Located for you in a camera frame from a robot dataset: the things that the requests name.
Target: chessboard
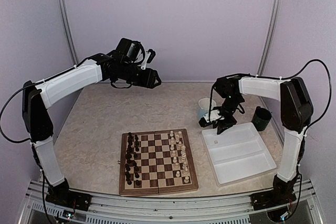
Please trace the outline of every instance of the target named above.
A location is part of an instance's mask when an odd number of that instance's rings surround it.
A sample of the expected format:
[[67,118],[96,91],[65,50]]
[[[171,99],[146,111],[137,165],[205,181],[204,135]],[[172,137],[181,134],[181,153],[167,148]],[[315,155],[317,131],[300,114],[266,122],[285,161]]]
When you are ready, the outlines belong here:
[[121,196],[172,194],[197,189],[186,129],[122,134]]

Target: black chess piece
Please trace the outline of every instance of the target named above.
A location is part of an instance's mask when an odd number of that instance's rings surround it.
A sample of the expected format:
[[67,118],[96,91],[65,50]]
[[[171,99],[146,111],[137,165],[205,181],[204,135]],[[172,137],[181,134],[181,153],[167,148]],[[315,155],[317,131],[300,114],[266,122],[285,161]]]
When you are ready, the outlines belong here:
[[127,154],[125,155],[125,158],[126,158],[126,159],[131,159],[131,158],[132,158],[132,155],[131,155],[130,153],[127,153]]

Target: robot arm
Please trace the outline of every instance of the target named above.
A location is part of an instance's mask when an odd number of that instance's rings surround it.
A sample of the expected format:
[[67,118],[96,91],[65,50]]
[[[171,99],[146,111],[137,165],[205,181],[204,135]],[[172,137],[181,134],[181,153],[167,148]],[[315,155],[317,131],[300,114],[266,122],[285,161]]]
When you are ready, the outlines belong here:
[[87,210],[90,203],[89,195],[69,191],[54,152],[54,127],[47,109],[63,97],[107,79],[112,86],[122,79],[130,86],[153,89],[161,84],[158,72],[146,68],[154,56],[152,49],[145,52],[139,42],[123,38],[116,50],[107,55],[96,54],[46,80],[24,84],[23,119],[30,134],[34,158],[49,183],[47,201],[71,208],[77,202],[76,208],[81,210]]
[[231,78],[218,78],[213,89],[225,99],[220,107],[215,107],[206,114],[199,124],[202,127],[213,125],[217,134],[237,123],[233,114],[244,102],[242,94],[278,100],[281,104],[281,121],[285,127],[283,155],[273,182],[271,194],[252,195],[256,209],[281,205],[289,199],[295,200],[292,194],[297,180],[297,165],[304,151],[304,131],[309,125],[313,113],[308,91],[299,77],[291,80],[257,78],[238,74]]

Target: chess piece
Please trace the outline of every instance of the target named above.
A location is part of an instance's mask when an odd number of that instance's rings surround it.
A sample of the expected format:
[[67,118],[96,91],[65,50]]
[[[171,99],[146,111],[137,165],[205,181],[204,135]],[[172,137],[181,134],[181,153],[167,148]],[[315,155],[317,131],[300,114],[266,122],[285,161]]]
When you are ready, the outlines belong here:
[[185,178],[184,178],[184,182],[187,184],[187,183],[189,183],[189,176],[186,176]]
[[183,169],[183,175],[187,175],[188,174],[188,167],[185,167],[184,169]]

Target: white plastic tray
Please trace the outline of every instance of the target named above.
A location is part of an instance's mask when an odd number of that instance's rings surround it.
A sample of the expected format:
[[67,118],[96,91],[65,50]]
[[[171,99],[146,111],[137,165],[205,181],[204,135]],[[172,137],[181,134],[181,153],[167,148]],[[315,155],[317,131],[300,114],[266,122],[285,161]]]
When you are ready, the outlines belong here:
[[219,187],[277,168],[252,123],[235,125],[221,135],[217,129],[203,130],[202,139]]

